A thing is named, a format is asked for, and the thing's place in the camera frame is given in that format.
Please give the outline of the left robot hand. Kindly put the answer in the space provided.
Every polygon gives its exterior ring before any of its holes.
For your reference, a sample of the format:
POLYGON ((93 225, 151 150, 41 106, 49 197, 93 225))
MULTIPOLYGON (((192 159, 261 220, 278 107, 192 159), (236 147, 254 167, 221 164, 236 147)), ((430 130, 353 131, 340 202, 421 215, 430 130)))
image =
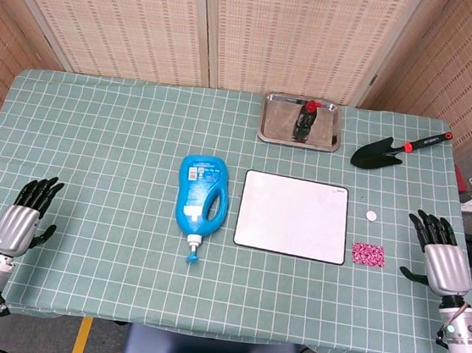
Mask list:
POLYGON ((57 176, 51 179, 31 180, 22 187, 12 205, 0 217, 0 254, 8 257, 23 256, 28 250, 46 243, 56 232, 51 224, 36 234, 53 198, 64 187, 57 176))

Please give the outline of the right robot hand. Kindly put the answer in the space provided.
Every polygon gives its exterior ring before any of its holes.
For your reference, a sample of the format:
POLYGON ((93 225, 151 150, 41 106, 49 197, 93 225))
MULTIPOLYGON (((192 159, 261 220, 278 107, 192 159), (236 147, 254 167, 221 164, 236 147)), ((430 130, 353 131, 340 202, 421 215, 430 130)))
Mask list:
POLYGON ((402 275, 411 282, 428 286, 444 298, 464 297, 471 290, 472 283, 464 252, 458 246, 453 227, 444 217, 438 218, 419 209, 418 214, 409 214, 419 247, 425 256, 425 274, 412 273, 408 268, 399 268, 402 275))

